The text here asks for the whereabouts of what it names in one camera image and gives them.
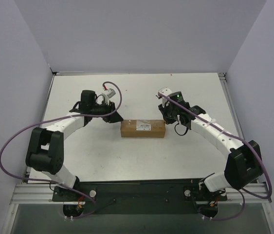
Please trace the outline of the brown cardboard express box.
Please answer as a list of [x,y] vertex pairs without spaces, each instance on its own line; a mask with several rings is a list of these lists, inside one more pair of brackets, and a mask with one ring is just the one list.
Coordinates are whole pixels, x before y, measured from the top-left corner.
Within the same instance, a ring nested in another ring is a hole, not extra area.
[[166,128],[163,120],[130,119],[121,122],[120,131],[125,138],[164,138]]

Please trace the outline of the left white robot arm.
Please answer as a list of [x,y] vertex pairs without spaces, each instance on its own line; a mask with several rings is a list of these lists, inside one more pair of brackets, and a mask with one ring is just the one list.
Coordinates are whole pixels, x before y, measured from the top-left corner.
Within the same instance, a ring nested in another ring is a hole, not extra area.
[[83,90],[80,101],[69,111],[66,119],[46,128],[36,127],[32,130],[26,165],[58,182],[69,200],[77,200],[81,189],[76,185],[79,183],[78,177],[64,166],[64,140],[85,127],[93,115],[106,123],[122,122],[123,118],[115,110],[115,103],[110,100],[115,94],[115,90],[105,88],[101,93],[103,100],[98,103],[99,96],[95,91]]

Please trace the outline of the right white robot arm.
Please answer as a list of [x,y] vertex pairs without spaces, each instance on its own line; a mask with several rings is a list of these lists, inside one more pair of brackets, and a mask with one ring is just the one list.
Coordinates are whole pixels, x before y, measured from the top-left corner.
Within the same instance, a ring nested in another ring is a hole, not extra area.
[[199,106],[190,106],[180,91],[172,92],[162,88],[157,93],[162,101],[158,106],[166,124],[182,125],[187,131],[200,134],[226,159],[223,172],[213,173],[202,180],[208,191],[225,188],[241,189],[263,174],[260,165],[261,152],[255,141],[243,143],[236,136],[224,130]]

